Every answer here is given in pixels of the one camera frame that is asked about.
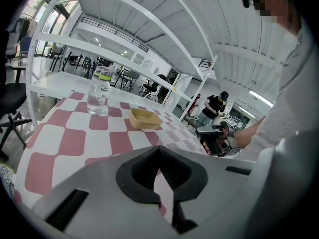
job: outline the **floor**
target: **floor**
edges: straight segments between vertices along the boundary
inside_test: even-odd
[[[34,73],[39,78],[45,77],[46,73],[48,71],[50,71],[52,61],[53,61],[53,59],[46,58],[46,57],[35,57],[34,62],[33,62]],[[27,59],[23,59],[21,65],[26,65],[26,63],[27,63]],[[60,61],[58,61],[56,66],[55,66],[55,70],[54,70],[55,72],[58,71],[59,63],[60,63]],[[14,66],[17,66],[18,59],[12,60],[11,64]],[[70,65],[69,63],[67,63],[65,68],[64,68],[64,71],[67,73],[71,73],[71,74],[75,74],[75,75],[84,77],[85,69],[79,66],[77,68],[77,70],[75,71],[75,68],[76,68],[76,66]],[[10,68],[7,68],[6,76],[7,76],[7,81],[6,81],[7,83],[15,82],[16,71],[12,70]],[[20,82],[25,83],[25,71],[21,72]],[[118,80],[118,82],[116,84],[116,88],[120,88],[120,85],[121,85],[121,78]],[[129,84],[127,84],[127,86],[125,88],[122,88],[122,90],[129,91],[128,86],[129,86]],[[137,85],[133,85],[133,87],[131,88],[131,93],[133,93],[133,94],[138,95],[139,91],[140,91],[140,88]],[[33,93],[33,102],[34,102],[34,106],[38,107],[37,93]],[[18,109],[18,111],[21,112],[23,119],[30,118],[30,113],[29,113],[29,109],[27,106],[27,101],[25,101],[25,103]],[[39,111],[35,111],[35,117],[36,117],[38,122],[42,121],[42,119],[43,119],[43,116],[41,115],[41,113]],[[0,123],[4,123],[7,121],[8,121],[8,117],[7,117],[7,115],[4,115],[1,118]],[[22,138],[26,142],[28,142],[29,138],[31,137],[31,135],[33,134],[33,131],[34,131],[34,127],[33,127],[32,123],[28,123],[26,125],[23,125],[22,128],[18,128],[18,129],[21,132]],[[10,134],[9,138],[5,142],[4,147],[3,147],[3,151],[9,156],[9,160],[8,161],[1,160],[1,162],[6,163],[7,165],[9,165],[11,168],[13,168],[16,171],[18,169],[19,162],[20,162],[20,159],[21,159],[22,154],[23,154],[23,145],[19,141],[19,139],[17,138],[17,136],[15,135],[14,132],[12,132]]]

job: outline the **white shirt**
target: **white shirt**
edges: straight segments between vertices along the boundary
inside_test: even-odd
[[[275,104],[251,138],[250,144],[236,159],[256,161],[263,149],[276,146],[283,138],[293,136],[297,131],[314,128],[314,121],[305,112],[311,114],[316,111],[310,106],[318,102],[315,99],[317,93],[313,89],[317,84],[318,71],[318,47],[306,22],[302,20],[297,45],[281,71]]]

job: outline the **black slot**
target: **black slot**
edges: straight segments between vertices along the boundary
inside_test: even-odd
[[[80,208],[88,192],[82,190],[74,190],[59,207],[46,219],[50,225],[63,231],[74,214]]]
[[[245,169],[245,168],[239,168],[235,166],[227,166],[226,171],[232,172],[232,173],[239,173],[242,175],[250,175],[251,170]]]

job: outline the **railing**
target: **railing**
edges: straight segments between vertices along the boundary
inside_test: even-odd
[[[100,22],[97,22],[95,20],[92,20],[90,18],[85,18],[85,17],[81,20],[81,22],[92,25],[92,26],[96,26],[96,27],[101,28],[105,31],[108,31],[114,35],[117,35],[117,36],[123,38],[124,40],[130,42],[131,44],[137,46],[138,48],[140,48],[141,50],[143,50],[145,52],[147,52],[149,50],[145,45],[141,44],[140,42],[136,41],[135,39],[131,38],[130,36],[124,34],[123,32],[120,32],[120,31],[118,31],[110,26],[107,26],[105,24],[102,24]]]
[[[202,59],[198,67],[209,68],[211,66],[211,61],[209,59]]]

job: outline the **checkered tablecloth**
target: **checkered tablecloth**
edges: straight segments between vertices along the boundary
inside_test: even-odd
[[[164,145],[206,154],[187,127],[167,112],[150,109],[163,124],[157,130],[137,130],[129,121],[136,106],[106,99],[101,115],[86,111],[87,95],[73,92],[61,99],[35,130],[17,171],[14,198],[32,207],[43,195],[85,165],[132,150]],[[154,191],[171,205],[172,191],[158,172]]]

